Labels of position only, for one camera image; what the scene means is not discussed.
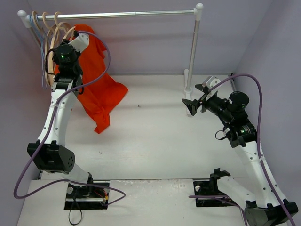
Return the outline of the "orange t shirt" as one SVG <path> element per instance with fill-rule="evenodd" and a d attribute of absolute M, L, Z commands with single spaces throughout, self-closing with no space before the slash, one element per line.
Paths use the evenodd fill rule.
<path fill-rule="evenodd" d="M 107 48 L 95 36 L 89 36 L 89 46 L 81 53 L 79 65 L 83 71 L 82 82 L 89 83 L 98 78 L 107 68 L 105 54 Z M 128 92 L 122 83 L 116 82 L 108 73 L 98 81 L 84 87 L 78 96 L 84 110 L 95 121 L 96 133 L 101 133 L 110 125 L 110 112 L 121 102 Z"/>

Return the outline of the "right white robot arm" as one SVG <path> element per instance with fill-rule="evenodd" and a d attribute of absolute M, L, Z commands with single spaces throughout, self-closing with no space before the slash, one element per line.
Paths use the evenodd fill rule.
<path fill-rule="evenodd" d="M 196 85 L 204 94 L 200 99 L 182 99 L 191 115 L 209 111 L 223 124 L 222 140 L 228 140 L 246 168 L 253 185 L 249 191 L 231 174 L 214 169 L 208 181 L 196 182 L 192 196 L 198 207 L 234 204 L 242 210 L 243 219 L 250 226 L 277 226 L 290 221 L 298 213 L 297 204 L 289 201 L 277 186 L 261 149 L 258 129 L 249 121 L 245 108 L 249 97 L 243 92 L 232 92 L 221 99 L 205 85 Z"/>

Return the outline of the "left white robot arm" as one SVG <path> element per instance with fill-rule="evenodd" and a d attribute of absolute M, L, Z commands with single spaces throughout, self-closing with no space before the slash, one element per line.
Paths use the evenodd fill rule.
<path fill-rule="evenodd" d="M 84 50 L 71 43 L 53 50 L 58 73 L 51 87 L 51 104 L 44 129 L 35 143 L 28 144 L 27 152 L 38 169 L 80 182 L 77 192 L 87 198 L 94 192 L 94 185 L 88 182 L 91 176 L 75 163 L 75 154 L 65 146 L 67 124 L 79 93 L 76 87 L 82 84 L 79 57 Z"/>

